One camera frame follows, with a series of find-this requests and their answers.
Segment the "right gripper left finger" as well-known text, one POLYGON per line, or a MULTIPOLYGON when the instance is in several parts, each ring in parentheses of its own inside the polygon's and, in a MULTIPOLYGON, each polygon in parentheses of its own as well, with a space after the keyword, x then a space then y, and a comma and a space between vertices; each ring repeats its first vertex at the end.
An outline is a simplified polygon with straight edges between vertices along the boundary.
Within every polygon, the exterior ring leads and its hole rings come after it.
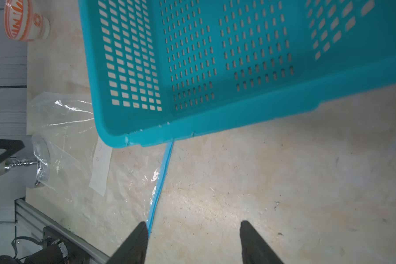
POLYGON ((144 264, 149 243, 146 222, 140 222, 106 264, 144 264))

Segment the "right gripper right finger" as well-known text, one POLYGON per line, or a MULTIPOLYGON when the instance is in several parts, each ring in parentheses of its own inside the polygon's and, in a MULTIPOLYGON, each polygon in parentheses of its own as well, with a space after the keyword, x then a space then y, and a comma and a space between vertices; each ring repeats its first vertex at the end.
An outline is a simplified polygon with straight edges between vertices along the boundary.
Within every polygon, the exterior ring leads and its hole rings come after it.
POLYGON ((243 264, 284 264, 249 221, 240 225, 243 264))

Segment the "clear zipper bag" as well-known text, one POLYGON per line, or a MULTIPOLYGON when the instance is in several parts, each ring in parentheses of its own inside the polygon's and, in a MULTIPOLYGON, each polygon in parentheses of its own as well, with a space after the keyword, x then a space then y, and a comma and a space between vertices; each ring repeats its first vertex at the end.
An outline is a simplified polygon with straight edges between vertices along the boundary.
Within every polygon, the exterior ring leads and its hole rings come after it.
POLYGON ((44 92, 28 103, 40 186, 30 205, 107 255, 139 222, 152 226, 172 143, 111 148, 97 134, 90 96, 44 92))

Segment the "teal plastic basket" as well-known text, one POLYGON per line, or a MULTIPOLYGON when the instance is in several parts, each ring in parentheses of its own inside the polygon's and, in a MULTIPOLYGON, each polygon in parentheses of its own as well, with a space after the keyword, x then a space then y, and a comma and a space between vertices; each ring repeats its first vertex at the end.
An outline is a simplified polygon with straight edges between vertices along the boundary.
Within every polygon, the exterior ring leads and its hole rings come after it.
POLYGON ((153 146, 396 83, 396 1, 80 1, 97 132, 153 146))

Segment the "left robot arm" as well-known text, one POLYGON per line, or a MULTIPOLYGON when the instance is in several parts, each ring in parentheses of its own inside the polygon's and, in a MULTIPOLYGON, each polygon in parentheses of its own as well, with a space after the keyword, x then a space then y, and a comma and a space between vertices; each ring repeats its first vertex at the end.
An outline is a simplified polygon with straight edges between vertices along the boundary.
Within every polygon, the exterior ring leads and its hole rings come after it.
POLYGON ((14 256, 0 255, 0 264, 88 264, 90 262, 90 255, 85 250, 54 228, 45 227, 42 235, 41 240, 29 236, 15 237, 11 242, 14 256), (41 250, 19 257, 17 243, 21 240, 41 246, 41 250))

